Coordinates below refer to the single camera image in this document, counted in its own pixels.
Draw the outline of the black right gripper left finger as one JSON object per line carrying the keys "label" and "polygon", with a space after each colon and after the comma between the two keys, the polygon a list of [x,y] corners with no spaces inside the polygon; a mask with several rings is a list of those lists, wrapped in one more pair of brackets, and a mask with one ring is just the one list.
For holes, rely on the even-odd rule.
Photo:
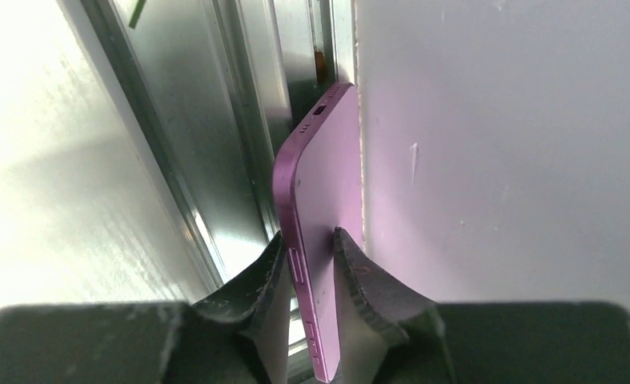
{"label": "black right gripper left finger", "polygon": [[291,278],[287,247],[277,233],[237,276],[193,304],[194,383],[285,383]]}

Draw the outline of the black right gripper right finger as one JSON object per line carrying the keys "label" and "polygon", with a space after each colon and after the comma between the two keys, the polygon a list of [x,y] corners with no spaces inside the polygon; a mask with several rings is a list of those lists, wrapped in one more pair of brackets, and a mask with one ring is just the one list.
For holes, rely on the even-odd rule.
{"label": "black right gripper right finger", "polygon": [[344,383],[453,383],[446,324],[425,298],[333,233],[339,375]]}

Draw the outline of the purple phone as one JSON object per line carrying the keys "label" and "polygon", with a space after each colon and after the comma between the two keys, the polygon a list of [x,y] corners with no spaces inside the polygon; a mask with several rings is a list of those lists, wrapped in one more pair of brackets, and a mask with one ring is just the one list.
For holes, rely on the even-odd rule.
{"label": "purple phone", "polygon": [[331,382],[339,366],[334,230],[362,238],[358,94],[338,82],[279,149],[272,191],[314,376]]}

